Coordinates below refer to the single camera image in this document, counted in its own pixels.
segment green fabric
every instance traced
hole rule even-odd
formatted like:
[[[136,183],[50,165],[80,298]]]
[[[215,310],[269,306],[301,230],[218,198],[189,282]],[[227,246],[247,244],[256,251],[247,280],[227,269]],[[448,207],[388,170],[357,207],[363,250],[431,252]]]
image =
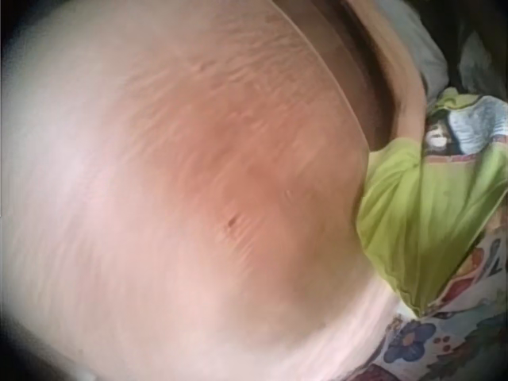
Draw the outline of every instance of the green fabric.
[[[422,152],[398,138],[371,154],[357,219],[365,254],[417,316],[461,265],[508,187],[501,141],[468,160],[426,160]]]

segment green shirt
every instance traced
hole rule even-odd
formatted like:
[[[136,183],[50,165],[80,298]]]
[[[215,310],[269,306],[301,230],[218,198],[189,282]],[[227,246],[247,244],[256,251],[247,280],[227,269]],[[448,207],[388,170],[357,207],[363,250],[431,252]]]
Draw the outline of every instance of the green shirt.
[[[437,104],[423,148],[398,138],[371,154],[357,218],[365,254],[417,316],[461,265],[508,187],[508,106],[466,96],[454,108],[460,97]],[[498,115],[487,120],[492,112]],[[468,135],[474,123],[484,124],[481,137]],[[448,129],[445,147],[439,138],[433,147],[436,125]]]

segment bare skin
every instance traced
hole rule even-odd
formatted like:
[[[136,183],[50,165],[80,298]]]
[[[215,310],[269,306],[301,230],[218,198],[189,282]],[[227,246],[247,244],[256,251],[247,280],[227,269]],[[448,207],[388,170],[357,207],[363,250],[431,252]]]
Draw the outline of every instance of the bare skin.
[[[361,365],[397,298],[356,235],[368,147],[339,84],[270,2],[119,4],[69,3],[11,56],[6,312],[106,380]]]

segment blue flower print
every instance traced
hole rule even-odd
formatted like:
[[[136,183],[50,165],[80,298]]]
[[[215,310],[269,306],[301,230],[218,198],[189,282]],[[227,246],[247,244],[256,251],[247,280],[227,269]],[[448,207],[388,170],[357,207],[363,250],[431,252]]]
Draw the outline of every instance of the blue flower print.
[[[419,321],[408,323],[388,346],[384,361],[391,364],[398,359],[418,361],[425,354],[425,342],[436,332],[434,324]]]

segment skin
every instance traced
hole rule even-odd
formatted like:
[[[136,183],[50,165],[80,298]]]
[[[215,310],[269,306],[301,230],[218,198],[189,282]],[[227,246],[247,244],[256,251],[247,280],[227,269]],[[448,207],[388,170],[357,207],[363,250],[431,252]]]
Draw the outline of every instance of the skin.
[[[421,140],[395,45],[394,131]],[[397,298],[355,230],[367,142],[270,2],[70,2],[2,82],[2,305],[43,355],[107,380],[322,380],[375,349]]]

